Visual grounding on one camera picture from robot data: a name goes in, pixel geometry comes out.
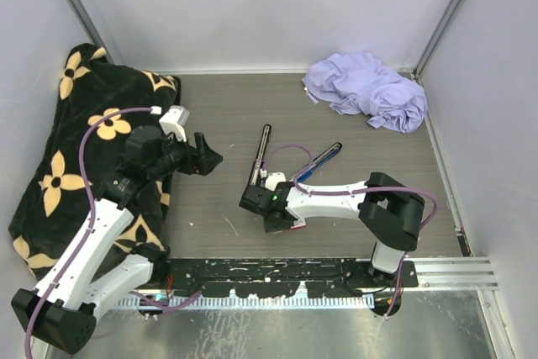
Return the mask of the black stapler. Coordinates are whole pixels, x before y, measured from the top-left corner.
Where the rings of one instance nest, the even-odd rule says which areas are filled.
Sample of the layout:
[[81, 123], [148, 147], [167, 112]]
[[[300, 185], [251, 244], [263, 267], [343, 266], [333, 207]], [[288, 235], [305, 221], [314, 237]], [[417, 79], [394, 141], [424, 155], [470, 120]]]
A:
[[266, 148], [269, 144], [270, 137], [272, 132], [272, 126], [270, 124], [265, 124], [262, 128], [260, 142], [256, 150], [255, 160], [253, 161], [251, 167], [251, 173], [249, 175], [248, 184], [250, 186], [257, 186], [259, 184], [260, 169], [266, 154]]

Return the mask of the red white staple box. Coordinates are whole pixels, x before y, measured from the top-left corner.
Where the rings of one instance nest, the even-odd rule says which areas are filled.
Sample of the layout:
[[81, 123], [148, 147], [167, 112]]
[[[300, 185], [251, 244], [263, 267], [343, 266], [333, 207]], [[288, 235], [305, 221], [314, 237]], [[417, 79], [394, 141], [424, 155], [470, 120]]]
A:
[[298, 230], [306, 226], [306, 221], [304, 219], [295, 220], [290, 226], [289, 230]]

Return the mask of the blue stapler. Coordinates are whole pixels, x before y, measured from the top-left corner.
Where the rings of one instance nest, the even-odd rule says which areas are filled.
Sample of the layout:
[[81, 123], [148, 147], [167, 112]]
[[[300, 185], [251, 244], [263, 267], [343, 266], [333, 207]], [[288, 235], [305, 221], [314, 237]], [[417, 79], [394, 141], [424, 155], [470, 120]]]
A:
[[340, 142], [335, 142], [328, 149], [316, 156], [313, 161], [309, 163], [304, 169], [302, 169], [300, 172], [297, 172], [293, 178], [296, 179], [298, 182], [305, 182], [308, 178], [312, 176], [315, 170], [317, 170], [327, 161], [338, 155], [341, 149], [342, 144]]

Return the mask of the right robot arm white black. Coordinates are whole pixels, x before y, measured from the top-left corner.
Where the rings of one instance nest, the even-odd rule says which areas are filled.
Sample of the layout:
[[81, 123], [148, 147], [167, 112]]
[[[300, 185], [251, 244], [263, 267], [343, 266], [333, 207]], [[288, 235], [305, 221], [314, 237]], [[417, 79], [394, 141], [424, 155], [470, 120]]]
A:
[[362, 222], [375, 236], [368, 274], [386, 287], [398, 277], [404, 255], [418, 246], [425, 200], [381, 172], [363, 182], [313, 186], [285, 181], [277, 173], [264, 185], [248, 185], [239, 206], [264, 220], [267, 232], [289, 230], [311, 218]]

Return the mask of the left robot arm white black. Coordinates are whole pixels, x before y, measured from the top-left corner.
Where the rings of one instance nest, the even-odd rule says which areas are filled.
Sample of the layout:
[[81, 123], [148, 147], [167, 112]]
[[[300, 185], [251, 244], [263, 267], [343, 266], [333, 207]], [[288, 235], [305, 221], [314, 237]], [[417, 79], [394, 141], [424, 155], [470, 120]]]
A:
[[143, 191], [174, 172], [207, 176], [222, 162], [202, 133], [194, 139], [191, 145], [155, 126], [131, 132], [115, 171], [92, 197], [87, 219], [59, 261], [33, 290], [20, 288], [13, 296], [11, 305], [27, 338], [74, 355], [122, 297], [142, 285], [160, 288], [166, 283], [168, 252], [156, 249], [154, 241], [136, 245], [113, 270], [94, 276], [134, 221]]

